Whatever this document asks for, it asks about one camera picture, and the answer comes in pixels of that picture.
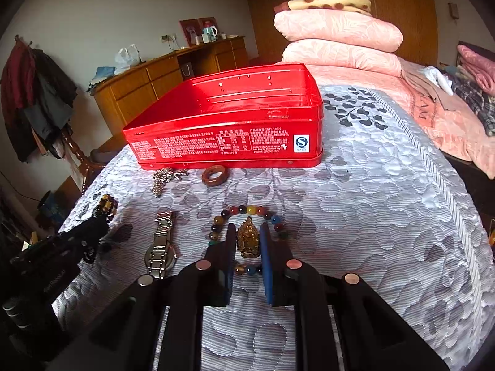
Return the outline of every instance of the quilted bedspread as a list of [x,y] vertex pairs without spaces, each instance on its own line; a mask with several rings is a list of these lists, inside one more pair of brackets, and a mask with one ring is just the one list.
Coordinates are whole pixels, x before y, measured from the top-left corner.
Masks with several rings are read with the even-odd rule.
[[[283,218],[294,257],[325,275],[357,272],[451,370],[466,365],[495,321],[495,269],[464,184],[383,93],[352,86],[320,90],[324,153],[314,168],[232,169],[226,183],[210,188],[201,182],[203,170],[190,170],[155,198],[152,172],[123,149],[62,227],[89,217],[104,193],[119,200],[104,239],[112,250],[98,254],[93,265],[81,264],[81,274],[54,303],[66,330],[80,331],[145,273],[157,211],[177,213],[176,274],[203,257],[215,215],[249,203]],[[231,221],[239,226],[245,217]],[[258,227],[261,218],[253,220]],[[266,304],[258,275],[236,275],[230,305],[205,308],[203,328],[204,370],[295,369],[294,312]]]

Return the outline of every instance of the wall switch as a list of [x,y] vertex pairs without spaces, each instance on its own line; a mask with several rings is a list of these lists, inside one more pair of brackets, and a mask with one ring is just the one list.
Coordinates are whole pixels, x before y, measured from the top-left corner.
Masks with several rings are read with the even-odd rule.
[[449,3],[449,14],[452,19],[459,19],[459,8],[457,8],[457,4]]
[[171,33],[169,35],[160,36],[160,41],[162,43],[167,43],[168,41],[173,42],[174,39],[177,39],[177,34],[176,33]]

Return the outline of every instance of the wooden dresser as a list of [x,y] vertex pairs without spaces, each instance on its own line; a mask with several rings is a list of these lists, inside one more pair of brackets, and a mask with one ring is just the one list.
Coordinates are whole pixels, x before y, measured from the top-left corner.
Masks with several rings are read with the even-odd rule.
[[243,37],[177,50],[134,66],[100,84],[95,100],[112,135],[183,82],[181,65],[191,63],[195,76],[248,66]]

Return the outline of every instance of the beaded bracelet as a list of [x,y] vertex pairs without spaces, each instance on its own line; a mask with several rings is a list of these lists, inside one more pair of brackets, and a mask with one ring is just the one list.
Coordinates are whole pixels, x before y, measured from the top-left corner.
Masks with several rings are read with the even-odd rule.
[[[279,216],[269,212],[264,206],[240,205],[238,207],[231,206],[229,209],[224,209],[222,210],[220,216],[215,216],[213,218],[213,224],[211,225],[211,232],[209,234],[210,242],[208,245],[214,245],[219,242],[218,239],[220,238],[222,225],[224,225],[225,221],[230,216],[237,215],[239,213],[262,216],[266,221],[273,224],[273,228],[277,232],[278,238],[286,239],[289,237],[289,233],[284,230],[282,219],[280,219]],[[241,264],[237,262],[234,266],[234,271],[237,275],[255,275],[257,273],[261,273],[261,264]]]
[[282,223],[282,219],[280,216],[274,215],[264,206],[255,206],[255,205],[240,205],[240,206],[231,206],[229,209],[222,210],[220,216],[215,216],[213,218],[213,224],[211,225],[211,232],[208,235],[210,238],[209,245],[214,245],[218,242],[220,237],[220,232],[222,230],[222,225],[225,221],[232,215],[237,214],[249,214],[249,215],[259,215],[262,216],[266,221],[271,222],[273,224],[273,228],[277,232],[278,238],[286,239],[289,237],[289,233],[284,230],[284,225]]

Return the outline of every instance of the bed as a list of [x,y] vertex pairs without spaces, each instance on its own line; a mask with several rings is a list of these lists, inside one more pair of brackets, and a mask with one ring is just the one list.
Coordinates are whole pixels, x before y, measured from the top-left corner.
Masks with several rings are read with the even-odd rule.
[[[314,168],[232,169],[213,188],[201,169],[189,170],[155,198],[153,173],[125,147],[61,228],[89,217],[102,194],[119,201],[105,238],[112,250],[82,264],[53,304],[61,325],[78,333],[145,273],[157,211],[177,213],[176,274],[203,257],[213,216],[232,205],[263,205],[282,217],[296,258],[325,275],[357,272],[452,371],[466,366],[495,322],[492,251],[472,200],[397,97],[371,84],[333,82],[320,86],[324,153]],[[236,226],[243,220],[232,218]],[[236,260],[247,261],[238,253]],[[236,275],[230,305],[205,308],[202,369],[295,369],[293,310],[269,307],[258,275]]]
[[486,135],[469,106],[453,96],[444,109],[402,78],[401,59],[393,54],[402,34],[393,24],[353,12],[313,9],[279,12],[274,25],[292,42],[282,63],[306,64],[319,85],[355,84],[384,91],[441,151],[473,162],[489,179],[495,178],[495,138]]

